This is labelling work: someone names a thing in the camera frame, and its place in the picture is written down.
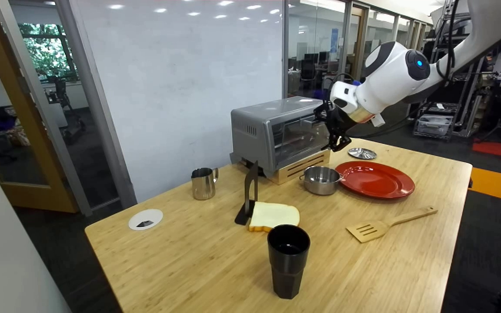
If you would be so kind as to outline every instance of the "slice of bread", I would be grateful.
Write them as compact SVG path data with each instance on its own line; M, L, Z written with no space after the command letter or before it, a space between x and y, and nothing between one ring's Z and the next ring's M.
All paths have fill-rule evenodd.
M249 224L251 232L270 232L278 225L295 225L300 222L299 210L294 206L279 203L255 202Z

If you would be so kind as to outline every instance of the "spatula handle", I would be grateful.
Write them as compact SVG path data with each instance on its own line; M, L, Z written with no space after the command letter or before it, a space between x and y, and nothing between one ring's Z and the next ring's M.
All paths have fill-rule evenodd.
M390 218L388 220L385 220L385 222L389 226L393 226L393 225L396 225L396 224L409 222L410 220L414 220L415 218L419 218L419 217L427 216L427 215L430 215L430 214L434 214L436 212L438 212L438 210L436 210L432 206L427 206L426 208L414 210L414 211L411 211L411 212L408 212L408 213L405 213L405 214L402 214L402 215L399 215L399 216L396 216L396 217L392 217L392 218Z

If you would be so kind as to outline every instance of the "black toast holder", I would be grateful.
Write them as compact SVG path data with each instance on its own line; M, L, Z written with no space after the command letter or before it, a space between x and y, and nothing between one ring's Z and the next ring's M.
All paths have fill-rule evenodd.
M254 180L254 200L249 199L251 182ZM258 160L250 167L245 176L245 202L235 217L235 224L246 226L249 218L252 218L254 204L258 201Z

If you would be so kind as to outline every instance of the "small stainless steel pot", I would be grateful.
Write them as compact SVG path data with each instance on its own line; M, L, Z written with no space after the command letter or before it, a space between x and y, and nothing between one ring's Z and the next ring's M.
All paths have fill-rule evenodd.
M340 173L325 166L311 166L299 177L308 191L322 196L336 192L341 178Z

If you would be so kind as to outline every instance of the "wooden spatula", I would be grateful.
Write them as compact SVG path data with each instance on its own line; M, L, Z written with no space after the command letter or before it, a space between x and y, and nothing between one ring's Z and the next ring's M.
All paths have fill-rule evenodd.
M390 227L396 224L409 222L419 217L427 216L438 212L435 208L427 206L419 210L414 210L400 216L388 218L387 220L367 220L353 226L348 226L347 230L360 242L367 242L384 236Z

